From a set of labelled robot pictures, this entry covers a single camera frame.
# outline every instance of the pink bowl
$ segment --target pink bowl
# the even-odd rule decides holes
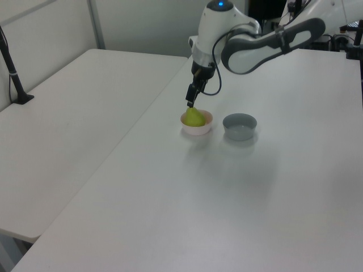
[[[185,112],[180,117],[180,122],[181,122],[181,125],[183,126],[184,131],[190,135],[199,136],[199,135],[206,134],[212,127],[212,120],[213,120],[212,114],[210,112],[207,112],[206,110],[202,110],[202,109],[200,109],[199,111],[205,117],[204,126],[187,126],[186,124],[184,124],[184,119],[185,119],[185,115],[186,115]]]

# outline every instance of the table surface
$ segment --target table surface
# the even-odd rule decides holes
[[[14,272],[361,270],[359,63],[296,50],[248,75],[221,68],[221,93],[196,101],[214,116],[200,137],[179,121],[191,64]],[[236,112],[257,119],[253,139],[223,136]]]
[[[0,233],[34,242],[186,61],[89,50],[1,112]]]

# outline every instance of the pear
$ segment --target pear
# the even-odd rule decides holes
[[[185,115],[184,124],[187,126],[204,126],[205,117],[196,108],[188,108]]]

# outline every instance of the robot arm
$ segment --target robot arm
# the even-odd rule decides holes
[[[188,106],[192,107],[197,95],[204,92],[220,60],[232,73],[250,73],[262,63],[309,44],[331,29],[361,19],[362,12],[362,0],[309,0],[289,24],[259,37],[260,26],[255,20],[228,0],[211,1],[204,9],[197,39],[189,39],[194,62],[193,83],[186,97]],[[216,43],[226,33],[227,37]]]

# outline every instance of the wall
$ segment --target wall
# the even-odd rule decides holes
[[[56,0],[3,30],[26,92],[86,50],[96,48],[87,0]],[[0,57],[0,111],[9,105],[8,80]]]
[[[189,57],[209,0],[91,0],[106,49]],[[242,12],[244,0],[233,1]]]

